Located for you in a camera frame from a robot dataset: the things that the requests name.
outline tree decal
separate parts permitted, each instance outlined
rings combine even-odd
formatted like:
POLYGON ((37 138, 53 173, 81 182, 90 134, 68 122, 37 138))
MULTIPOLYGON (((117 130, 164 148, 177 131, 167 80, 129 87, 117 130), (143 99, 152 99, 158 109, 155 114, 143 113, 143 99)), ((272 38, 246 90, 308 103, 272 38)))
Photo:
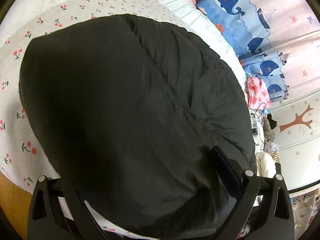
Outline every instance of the tree decal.
POLYGON ((309 120, 309 121, 307 121, 307 122, 304 122, 304 121, 302 120, 303 116, 304 116, 307 112, 309 112, 309 111, 311 111, 311 110, 313 110, 313 108, 311 108, 310 105, 308 105, 307 109, 306 109, 302 114, 300 114, 300 115, 296 114, 296 118, 294 119, 293 122, 288 123, 288 124, 284 124, 284 125, 280 125, 280 132, 283 132, 284 130, 288 129, 289 127, 292 127, 292 126, 297 125, 297 124, 306 125, 309 129, 311 129, 310 124, 313 122, 313 120, 311 119, 311 120, 309 120))

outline wall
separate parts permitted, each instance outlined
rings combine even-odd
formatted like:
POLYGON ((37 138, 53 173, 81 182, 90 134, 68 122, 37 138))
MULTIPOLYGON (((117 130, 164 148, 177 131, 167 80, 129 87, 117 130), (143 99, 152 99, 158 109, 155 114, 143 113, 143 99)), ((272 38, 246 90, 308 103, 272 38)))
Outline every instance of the wall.
POLYGON ((320 92, 272 110, 289 190, 320 180, 320 92))

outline wooden floor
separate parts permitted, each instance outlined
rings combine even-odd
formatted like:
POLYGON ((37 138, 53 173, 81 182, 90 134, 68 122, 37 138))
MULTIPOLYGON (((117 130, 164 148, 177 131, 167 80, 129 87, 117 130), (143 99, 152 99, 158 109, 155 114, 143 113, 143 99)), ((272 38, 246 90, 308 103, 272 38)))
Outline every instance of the wooden floor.
POLYGON ((27 240, 27 221, 32 195, 0 172, 0 206, 17 233, 27 240))

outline black down jacket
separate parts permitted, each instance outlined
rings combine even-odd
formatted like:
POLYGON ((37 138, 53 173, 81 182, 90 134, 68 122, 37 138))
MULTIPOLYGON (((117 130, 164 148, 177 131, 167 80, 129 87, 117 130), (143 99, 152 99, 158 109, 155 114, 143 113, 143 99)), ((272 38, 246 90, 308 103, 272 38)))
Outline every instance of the black down jacket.
POLYGON ((133 233, 181 239, 221 226, 235 200, 212 167, 213 146, 255 169, 235 75, 176 25, 114 15, 35 38, 19 88, 55 170, 133 233))

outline whale print fabric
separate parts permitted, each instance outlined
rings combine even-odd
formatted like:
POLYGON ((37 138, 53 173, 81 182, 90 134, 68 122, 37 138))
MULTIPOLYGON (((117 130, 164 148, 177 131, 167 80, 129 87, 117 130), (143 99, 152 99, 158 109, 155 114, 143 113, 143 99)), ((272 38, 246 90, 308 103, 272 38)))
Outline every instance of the whale print fabric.
POLYGON ((233 47, 244 70, 261 78, 271 102, 320 85, 320 24, 305 0, 196 0, 233 47))

